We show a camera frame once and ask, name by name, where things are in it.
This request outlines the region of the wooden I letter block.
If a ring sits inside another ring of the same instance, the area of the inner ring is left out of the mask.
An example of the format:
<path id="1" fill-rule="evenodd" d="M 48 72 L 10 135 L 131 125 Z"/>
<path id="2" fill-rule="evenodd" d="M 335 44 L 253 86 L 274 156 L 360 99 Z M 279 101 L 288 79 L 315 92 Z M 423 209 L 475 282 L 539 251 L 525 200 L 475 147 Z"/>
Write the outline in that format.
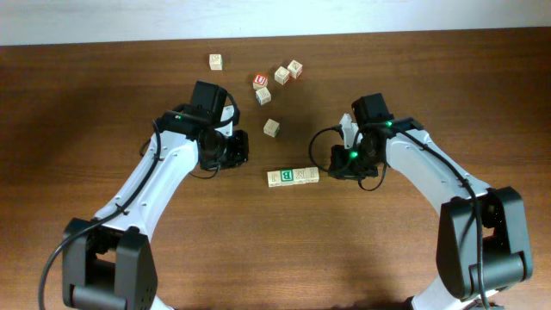
<path id="1" fill-rule="evenodd" d="M 319 182 L 319 169 L 317 167 L 306 167 L 306 181 L 308 183 L 318 183 Z"/>

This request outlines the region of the wooden J letter block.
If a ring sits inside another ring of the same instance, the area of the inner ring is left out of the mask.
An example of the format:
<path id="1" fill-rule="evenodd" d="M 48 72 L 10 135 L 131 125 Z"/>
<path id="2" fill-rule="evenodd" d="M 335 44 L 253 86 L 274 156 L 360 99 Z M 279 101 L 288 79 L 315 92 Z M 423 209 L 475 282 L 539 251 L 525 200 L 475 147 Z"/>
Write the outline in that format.
<path id="1" fill-rule="evenodd" d="M 268 171 L 267 178 L 269 187 L 279 187 L 282 185 L 281 172 L 278 170 Z"/>

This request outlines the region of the wooden M letter block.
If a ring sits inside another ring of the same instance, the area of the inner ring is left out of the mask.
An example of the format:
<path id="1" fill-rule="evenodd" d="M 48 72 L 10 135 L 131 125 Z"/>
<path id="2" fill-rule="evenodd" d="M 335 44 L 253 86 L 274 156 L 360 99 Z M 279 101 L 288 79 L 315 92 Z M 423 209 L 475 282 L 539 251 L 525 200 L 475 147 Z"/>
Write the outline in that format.
<path id="1" fill-rule="evenodd" d="M 306 183 L 306 169 L 299 168 L 293 169 L 294 184 L 304 184 Z"/>

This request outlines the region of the green B letter block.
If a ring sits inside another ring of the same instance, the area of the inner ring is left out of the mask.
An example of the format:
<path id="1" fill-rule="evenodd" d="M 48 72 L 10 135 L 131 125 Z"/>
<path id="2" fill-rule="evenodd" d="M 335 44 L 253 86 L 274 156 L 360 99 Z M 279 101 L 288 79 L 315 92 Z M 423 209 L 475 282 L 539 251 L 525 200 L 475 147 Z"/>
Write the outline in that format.
<path id="1" fill-rule="evenodd" d="M 293 169 L 280 170 L 280 176 L 281 176 L 281 185 L 282 186 L 294 185 L 294 170 Z"/>

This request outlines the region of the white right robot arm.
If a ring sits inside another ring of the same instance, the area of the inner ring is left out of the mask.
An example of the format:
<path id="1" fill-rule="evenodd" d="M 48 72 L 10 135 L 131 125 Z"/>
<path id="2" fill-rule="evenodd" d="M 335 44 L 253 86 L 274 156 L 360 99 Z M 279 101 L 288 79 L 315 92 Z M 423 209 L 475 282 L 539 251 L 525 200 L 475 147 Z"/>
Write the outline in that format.
<path id="1" fill-rule="evenodd" d="M 406 309 L 491 309 L 490 296 L 532 277 L 525 208 L 515 189 L 473 177 L 412 118 L 345 114 L 333 129 L 343 142 L 331 149 L 329 176 L 361 183 L 392 168 L 439 217 L 438 275 L 405 301 Z"/>

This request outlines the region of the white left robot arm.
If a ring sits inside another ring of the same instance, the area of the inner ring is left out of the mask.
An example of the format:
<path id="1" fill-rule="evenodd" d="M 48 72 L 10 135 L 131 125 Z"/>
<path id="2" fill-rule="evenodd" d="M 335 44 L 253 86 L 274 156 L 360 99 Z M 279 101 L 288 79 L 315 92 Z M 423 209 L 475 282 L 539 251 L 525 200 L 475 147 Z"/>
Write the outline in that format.
<path id="1" fill-rule="evenodd" d="M 151 241 L 179 184 L 195 167 L 218 172 L 248 159 L 236 105 L 184 104 L 155 120 L 138 166 L 90 220 L 72 219 L 57 252 L 62 298 L 76 309 L 165 309 Z"/>

